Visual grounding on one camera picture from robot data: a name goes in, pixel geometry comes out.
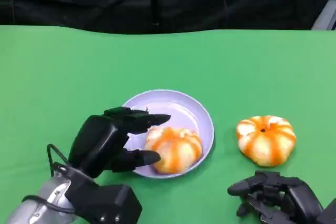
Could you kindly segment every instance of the screw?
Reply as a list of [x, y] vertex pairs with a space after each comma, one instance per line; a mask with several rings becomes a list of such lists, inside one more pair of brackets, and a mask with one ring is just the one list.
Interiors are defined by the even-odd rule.
[[117, 215], [117, 216], [115, 217], [114, 221], [115, 221], [116, 223], [118, 223], [118, 222], [120, 221], [120, 216]]

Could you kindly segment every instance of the orange and white pumpkin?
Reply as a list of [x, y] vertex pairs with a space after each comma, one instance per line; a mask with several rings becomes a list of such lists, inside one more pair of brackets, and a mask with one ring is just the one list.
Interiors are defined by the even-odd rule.
[[260, 166], [283, 164], [296, 144], [292, 126], [277, 116], [254, 116], [237, 125], [238, 147]]
[[182, 173], [202, 155], [202, 142], [197, 133], [189, 129], [154, 127], [149, 131], [145, 150], [159, 153], [161, 160], [154, 164], [160, 173]]

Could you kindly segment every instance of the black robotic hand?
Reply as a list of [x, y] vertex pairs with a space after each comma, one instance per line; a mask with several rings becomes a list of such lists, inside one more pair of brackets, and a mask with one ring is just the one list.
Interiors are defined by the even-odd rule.
[[336, 200], [323, 210], [311, 188], [297, 177], [256, 171], [230, 186], [228, 193], [242, 200], [239, 217], [254, 211], [267, 224], [336, 224]]
[[104, 170], [125, 172], [160, 160], [153, 151], [128, 151], [124, 147], [128, 133], [141, 134], [154, 125], [170, 119], [170, 115], [149, 114], [148, 111], [117, 107], [103, 115], [90, 116], [72, 144], [69, 163], [91, 178]]
[[65, 193], [76, 214], [90, 223], [134, 224], [142, 207], [127, 185], [99, 186], [92, 178], [104, 170], [123, 172], [160, 160], [153, 151], [128, 151], [124, 148], [128, 133], [145, 133], [160, 125], [170, 115], [118, 107], [90, 116], [81, 127], [70, 151], [69, 166], [54, 165], [63, 177], [71, 180]]

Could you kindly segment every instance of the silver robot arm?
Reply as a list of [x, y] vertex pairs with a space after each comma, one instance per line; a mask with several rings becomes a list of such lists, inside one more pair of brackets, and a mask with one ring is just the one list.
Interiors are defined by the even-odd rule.
[[[71, 180], [56, 173], [43, 185], [38, 196], [58, 207], [73, 209], [65, 197], [70, 184]], [[34, 200], [25, 200], [7, 218], [6, 224], [69, 224], [76, 219], [76, 215], [54, 211]]]

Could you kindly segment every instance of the green table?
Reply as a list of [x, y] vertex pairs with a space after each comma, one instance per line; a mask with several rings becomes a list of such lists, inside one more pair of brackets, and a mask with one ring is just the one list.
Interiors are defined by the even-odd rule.
[[216, 139], [208, 159], [179, 178], [105, 172], [97, 179], [133, 187], [140, 224], [258, 223], [239, 221], [239, 199], [226, 192], [258, 169], [235, 136], [237, 122], [253, 115], [291, 122], [297, 147], [273, 170], [304, 179], [326, 206], [336, 197], [335, 41], [325, 31], [126, 36], [0, 26], [0, 222], [49, 178], [47, 143], [68, 154], [89, 115], [157, 88], [203, 103]]

